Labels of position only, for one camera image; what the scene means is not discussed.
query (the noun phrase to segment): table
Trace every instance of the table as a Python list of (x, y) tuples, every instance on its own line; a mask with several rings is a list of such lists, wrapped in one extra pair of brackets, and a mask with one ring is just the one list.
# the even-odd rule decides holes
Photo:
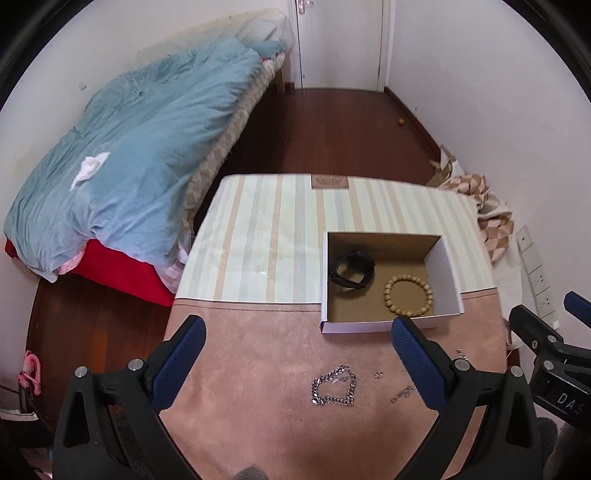
[[(194, 313), (206, 321), (207, 342), (161, 418), (207, 480), (251, 464), (271, 479), (394, 478), (436, 418), (417, 393), (391, 401), (412, 383), (389, 334), (320, 333), (325, 229), (445, 234), (465, 313), (425, 332), (452, 358), (461, 349), (478, 369), (506, 368), (498, 293), (469, 199), (380, 180), (349, 178), (348, 190), (309, 185), (304, 175), (224, 179), (181, 279), (167, 338)], [(353, 407), (312, 404), (312, 380), (341, 364), (357, 376)], [(346, 386), (326, 389), (340, 396)]]

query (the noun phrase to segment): blue duvet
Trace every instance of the blue duvet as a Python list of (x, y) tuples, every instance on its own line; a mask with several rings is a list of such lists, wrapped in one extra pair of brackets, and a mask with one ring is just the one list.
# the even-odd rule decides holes
[[(31, 173), (6, 236), (50, 281), (86, 241), (157, 266), (173, 262), (187, 185), (261, 67), (238, 40), (185, 51), (109, 82)], [(70, 190), (87, 156), (110, 152)]]

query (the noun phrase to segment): door handle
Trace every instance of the door handle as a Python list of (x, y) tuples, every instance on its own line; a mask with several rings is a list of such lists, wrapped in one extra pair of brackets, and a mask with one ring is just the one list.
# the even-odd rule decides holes
[(306, 13), (306, 5), (314, 5), (313, 0), (297, 0), (297, 11), (300, 15)]

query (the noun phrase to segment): checkered cloth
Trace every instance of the checkered cloth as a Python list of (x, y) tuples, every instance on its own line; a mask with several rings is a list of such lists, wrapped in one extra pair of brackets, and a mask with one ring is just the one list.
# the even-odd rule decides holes
[(463, 193), (476, 200), (478, 225), (482, 241), (494, 265), (505, 253), (515, 226), (512, 212), (491, 191), (484, 175), (467, 174), (451, 177), (439, 186), (440, 190)]

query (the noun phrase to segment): pink object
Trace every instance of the pink object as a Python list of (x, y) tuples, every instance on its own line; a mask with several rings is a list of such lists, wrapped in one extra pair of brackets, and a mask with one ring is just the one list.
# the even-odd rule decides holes
[(79, 251), (76, 255), (74, 255), (74, 258), (72, 258), (71, 260), (68, 260), (66, 263), (62, 264), (57, 269), (57, 274), (58, 275), (65, 275), (70, 270), (73, 270), (78, 265), (80, 265), (80, 262), (82, 261), (82, 257), (84, 257), (85, 250), (86, 250), (86, 245), (84, 246), (84, 248), (81, 251)]
[(18, 375), (18, 382), (22, 388), (29, 388), (30, 382), (33, 385), (33, 394), (41, 394), (41, 362), (30, 350), (25, 352), (25, 362), (22, 372)]

